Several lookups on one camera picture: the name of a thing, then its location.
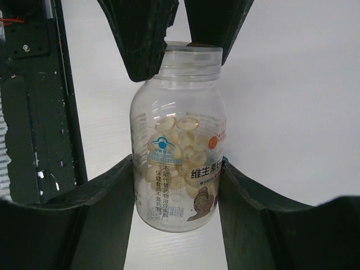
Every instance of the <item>blue logo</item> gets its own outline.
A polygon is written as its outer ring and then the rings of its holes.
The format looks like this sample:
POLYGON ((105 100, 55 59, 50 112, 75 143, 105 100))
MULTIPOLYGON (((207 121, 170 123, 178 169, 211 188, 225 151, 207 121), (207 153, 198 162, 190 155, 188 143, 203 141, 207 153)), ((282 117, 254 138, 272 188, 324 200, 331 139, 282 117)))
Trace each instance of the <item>blue logo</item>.
POLYGON ((165 137, 159 137, 157 140, 151 142, 152 147, 158 147, 160 149, 167 149, 167 150, 174 150, 175 145, 173 145, 171 142, 168 142, 168 140, 165 137))

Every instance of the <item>orange logo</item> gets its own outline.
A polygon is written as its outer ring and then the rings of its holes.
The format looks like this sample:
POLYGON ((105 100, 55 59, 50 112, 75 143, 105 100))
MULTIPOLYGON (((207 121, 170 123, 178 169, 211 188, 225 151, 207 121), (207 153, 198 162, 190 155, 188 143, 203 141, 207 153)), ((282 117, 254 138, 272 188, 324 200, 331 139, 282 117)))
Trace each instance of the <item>orange logo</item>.
POLYGON ((209 141, 209 148, 210 149, 214 149, 216 147, 216 145, 218 144, 218 137, 214 136, 210 139, 209 141))

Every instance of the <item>clear plastic bottle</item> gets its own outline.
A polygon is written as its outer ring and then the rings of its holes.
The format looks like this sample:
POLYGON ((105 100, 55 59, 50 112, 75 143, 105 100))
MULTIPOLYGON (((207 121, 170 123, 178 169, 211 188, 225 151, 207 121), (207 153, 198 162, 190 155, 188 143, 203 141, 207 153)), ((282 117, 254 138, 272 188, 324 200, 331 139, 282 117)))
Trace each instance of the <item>clear plastic bottle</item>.
POLYGON ((222 49, 168 42, 130 109, 136 208, 150 226, 186 232, 217 205, 226 117, 214 81, 222 49))

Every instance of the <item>screw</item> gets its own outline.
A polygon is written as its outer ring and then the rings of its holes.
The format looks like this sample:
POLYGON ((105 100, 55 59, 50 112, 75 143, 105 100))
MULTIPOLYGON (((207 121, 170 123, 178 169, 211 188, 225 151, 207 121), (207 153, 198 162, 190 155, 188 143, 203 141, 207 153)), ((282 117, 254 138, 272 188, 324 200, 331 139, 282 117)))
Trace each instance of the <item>screw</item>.
POLYGON ((30 47, 29 47, 28 45, 26 45, 26 44, 22 47, 22 49, 23 49, 25 52, 29 52, 29 51, 30 51, 30 47))

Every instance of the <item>white backdrop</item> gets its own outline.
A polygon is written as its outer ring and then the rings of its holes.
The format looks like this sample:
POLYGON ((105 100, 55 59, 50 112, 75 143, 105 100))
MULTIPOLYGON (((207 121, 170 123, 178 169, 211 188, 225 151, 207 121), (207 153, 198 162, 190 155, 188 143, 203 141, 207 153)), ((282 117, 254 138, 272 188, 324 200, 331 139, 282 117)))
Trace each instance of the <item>white backdrop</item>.
MULTIPOLYGON (((127 76, 96 0, 63 0, 89 178, 130 154, 127 76)), ((167 40, 190 41, 183 1, 167 40)), ((230 162, 294 200, 360 194, 359 0, 255 0, 219 81, 230 162)), ((158 232, 134 213, 125 269, 226 269, 218 213, 158 232)))

